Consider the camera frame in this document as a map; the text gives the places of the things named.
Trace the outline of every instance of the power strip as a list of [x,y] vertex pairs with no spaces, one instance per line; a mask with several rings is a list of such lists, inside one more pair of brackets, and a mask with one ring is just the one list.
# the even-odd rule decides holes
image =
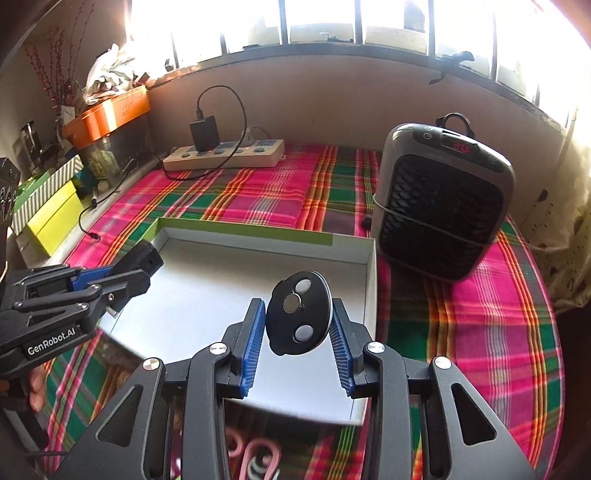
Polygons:
[[[175,150],[163,160],[167,171],[216,168],[236,148],[236,142],[220,143],[214,150],[198,152],[195,146]],[[285,153],[283,140],[258,140],[250,147],[240,147],[224,168],[274,167]]]

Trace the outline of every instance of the space heater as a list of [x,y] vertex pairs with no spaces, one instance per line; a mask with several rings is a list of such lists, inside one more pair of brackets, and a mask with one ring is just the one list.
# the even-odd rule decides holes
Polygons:
[[[458,117],[466,135],[445,128]],[[432,125],[404,124],[386,140],[371,233],[392,261],[438,279],[466,278],[495,241],[515,174],[503,155],[450,113]]]

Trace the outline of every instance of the power adapter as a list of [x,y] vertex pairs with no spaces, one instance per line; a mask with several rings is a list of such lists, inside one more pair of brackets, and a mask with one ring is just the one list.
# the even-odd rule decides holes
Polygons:
[[197,108],[197,121],[190,123],[193,143],[198,152],[213,150],[220,144],[216,118],[211,115],[203,117],[203,111]]

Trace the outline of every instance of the heater grille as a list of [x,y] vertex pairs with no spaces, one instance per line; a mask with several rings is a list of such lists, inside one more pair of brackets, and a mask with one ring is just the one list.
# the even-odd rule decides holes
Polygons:
[[385,206],[443,232],[385,212],[379,235],[382,251],[453,281],[466,276],[482,253],[484,247],[471,242],[489,242],[502,212],[503,195],[497,186],[459,168],[405,155],[394,167]]

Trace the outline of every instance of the red digital display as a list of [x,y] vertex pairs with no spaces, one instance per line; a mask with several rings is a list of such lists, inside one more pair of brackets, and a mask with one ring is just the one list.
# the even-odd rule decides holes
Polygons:
[[460,143],[458,141],[454,141],[452,143],[452,148],[457,150],[458,152],[468,154],[470,153],[470,147],[464,143]]
[[451,148],[452,150],[464,155],[471,155],[474,149],[474,145],[464,143],[457,138],[448,137],[447,135],[443,135],[441,138],[441,144],[446,148]]

